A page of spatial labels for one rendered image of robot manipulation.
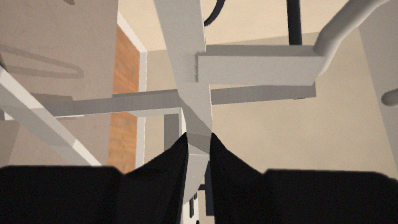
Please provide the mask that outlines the black clothes hanger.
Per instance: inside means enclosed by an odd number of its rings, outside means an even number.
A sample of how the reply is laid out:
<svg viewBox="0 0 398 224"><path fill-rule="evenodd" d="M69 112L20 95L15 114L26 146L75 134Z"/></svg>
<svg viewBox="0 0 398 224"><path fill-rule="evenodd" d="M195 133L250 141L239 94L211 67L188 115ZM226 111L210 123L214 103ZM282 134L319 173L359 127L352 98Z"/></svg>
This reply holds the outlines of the black clothes hanger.
<svg viewBox="0 0 398 224"><path fill-rule="evenodd" d="M204 27L210 25L219 15L221 12L223 6L224 6L225 0L217 0L216 5L213 9L213 12L211 15L204 21Z"/></svg>

